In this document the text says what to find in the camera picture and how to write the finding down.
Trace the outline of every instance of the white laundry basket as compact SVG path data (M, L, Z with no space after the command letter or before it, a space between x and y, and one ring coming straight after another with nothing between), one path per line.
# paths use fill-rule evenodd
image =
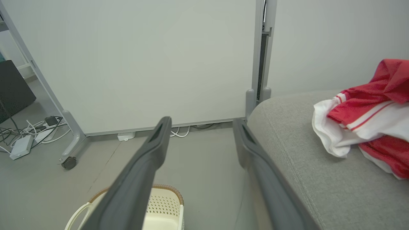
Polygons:
M78 229L82 227L109 188L106 188L81 206L70 218L65 230L71 230L78 216L86 214ZM183 198L180 192L168 185L153 185L146 209L142 230L184 230Z

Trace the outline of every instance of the gray floor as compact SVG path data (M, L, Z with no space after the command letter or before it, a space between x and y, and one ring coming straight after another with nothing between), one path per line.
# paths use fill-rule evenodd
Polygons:
M37 86L38 81L30 83L30 87ZM36 103L33 110L26 108L28 113L15 116L23 120L22 126L24 113L42 120L44 114L55 112L39 97ZM40 145L15 161L1 154L0 229L63 229L77 208L112 184L147 135L148 131L139 132L127 142L119 142L115 135L92 137L78 165L69 171L55 160L72 135ZM238 163L230 123L171 138L154 182L181 192L186 229L255 229L249 183Z

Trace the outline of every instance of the basket handle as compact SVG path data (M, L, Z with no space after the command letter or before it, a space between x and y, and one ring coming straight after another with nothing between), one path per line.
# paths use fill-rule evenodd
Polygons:
M82 225L84 224L85 220L87 219L88 215L91 212L91 207L92 204L90 202L87 202L86 204L82 205L79 209L77 209L77 211L74 212L74 214L71 216L70 220L68 221L67 225L65 226L65 230L71 230L72 225L74 224L74 222L76 221L76 219L78 218L78 216L85 210L87 210L87 213L85 214L84 219L81 221L81 224L79 225L78 229L81 229Z

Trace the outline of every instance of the metal stand leg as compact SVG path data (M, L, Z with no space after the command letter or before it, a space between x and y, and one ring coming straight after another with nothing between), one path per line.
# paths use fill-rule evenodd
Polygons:
M68 110L63 110L62 114L65 121L71 128L74 134L74 138L72 139L70 145L63 152L61 158L58 160L58 163L61 164L65 169L72 169L76 165L76 158L70 157L70 155L85 140L86 136L84 135L78 123L74 120L73 116Z

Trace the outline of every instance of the power adapter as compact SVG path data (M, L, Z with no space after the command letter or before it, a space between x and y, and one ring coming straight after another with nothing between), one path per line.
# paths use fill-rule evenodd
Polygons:
M49 126L55 125L55 124L58 123L57 118L55 118L55 116L46 117L44 120L45 120L45 122L47 122L47 124L48 124Z
M33 144L32 135L27 135L21 139L18 139L14 143L14 147L13 150L11 151L10 158L15 160L17 158L29 154L32 144Z

